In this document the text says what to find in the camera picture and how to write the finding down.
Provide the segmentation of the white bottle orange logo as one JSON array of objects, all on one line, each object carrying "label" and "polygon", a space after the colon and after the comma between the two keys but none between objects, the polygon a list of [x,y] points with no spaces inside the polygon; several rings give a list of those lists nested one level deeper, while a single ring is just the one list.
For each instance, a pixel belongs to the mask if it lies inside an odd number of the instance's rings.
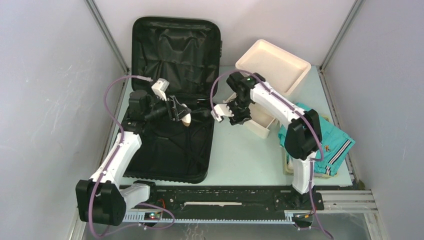
[{"label": "white bottle orange logo", "polygon": [[189,114],[185,115],[185,116],[181,119],[181,122],[182,122],[182,124],[183,124],[185,127],[189,127],[189,126],[191,125],[191,122],[192,122],[191,114],[189,113]]}]

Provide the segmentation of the black ribbed hard-shell suitcase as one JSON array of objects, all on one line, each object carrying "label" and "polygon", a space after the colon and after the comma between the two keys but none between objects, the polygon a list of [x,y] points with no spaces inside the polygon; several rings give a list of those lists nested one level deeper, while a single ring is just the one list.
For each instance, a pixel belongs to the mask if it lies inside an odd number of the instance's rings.
[{"label": "black ribbed hard-shell suitcase", "polygon": [[147,16],[132,27],[132,93],[123,126],[142,144],[124,176],[198,184],[209,170],[221,31],[208,20]]}]

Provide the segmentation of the white drawer unit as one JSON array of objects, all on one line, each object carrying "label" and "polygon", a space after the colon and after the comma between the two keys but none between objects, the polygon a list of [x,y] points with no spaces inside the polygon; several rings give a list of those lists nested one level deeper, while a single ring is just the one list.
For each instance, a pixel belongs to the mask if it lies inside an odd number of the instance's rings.
[{"label": "white drawer unit", "polygon": [[[259,39],[235,63],[235,68],[259,73],[275,91],[293,103],[312,65],[264,39]],[[277,122],[276,118],[258,104],[251,104],[249,109],[252,119],[243,125],[258,137],[266,139],[270,127]]]}]

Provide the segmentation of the light teal bottom garment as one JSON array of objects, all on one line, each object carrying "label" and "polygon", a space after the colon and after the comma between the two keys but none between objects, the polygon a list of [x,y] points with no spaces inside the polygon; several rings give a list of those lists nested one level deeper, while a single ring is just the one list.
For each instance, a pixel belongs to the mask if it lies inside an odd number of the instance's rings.
[{"label": "light teal bottom garment", "polygon": [[[326,118],[319,117],[323,160],[314,163],[314,177],[331,178],[337,175],[349,150],[356,143],[347,133],[330,123]],[[278,132],[280,146],[284,146],[287,129],[281,125]],[[293,159],[283,150],[283,170],[285,174],[292,175]]]}]

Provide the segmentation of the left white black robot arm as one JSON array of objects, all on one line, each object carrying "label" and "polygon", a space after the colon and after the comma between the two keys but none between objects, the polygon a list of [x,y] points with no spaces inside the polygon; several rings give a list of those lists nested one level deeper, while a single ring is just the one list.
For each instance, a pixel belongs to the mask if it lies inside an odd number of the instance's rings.
[{"label": "left white black robot arm", "polygon": [[121,179],[142,146],[141,133],[145,124],[167,118],[187,127],[191,123],[191,112],[188,105],[179,102],[174,95],[149,94],[145,90],[131,92],[125,118],[111,150],[95,173],[88,180],[80,180],[75,187],[80,220],[118,226],[126,212],[139,204],[145,208],[156,206],[158,194],[149,184],[135,182],[121,189]]}]

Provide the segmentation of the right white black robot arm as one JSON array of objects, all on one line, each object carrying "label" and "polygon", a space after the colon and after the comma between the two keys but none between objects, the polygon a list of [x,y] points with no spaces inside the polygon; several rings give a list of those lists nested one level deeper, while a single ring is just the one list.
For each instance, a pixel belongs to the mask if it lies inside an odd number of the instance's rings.
[{"label": "right white black robot arm", "polygon": [[226,83],[236,94],[227,103],[231,125],[244,124],[252,119],[249,106],[257,104],[276,118],[286,129],[283,147],[293,159],[291,204],[304,209],[311,202],[308,193],[314,185],[313,159],[322,150],[321,126],[318,113],[304,110],[275,91],[258,73],[243,76],[239,71],[229,75]]}]

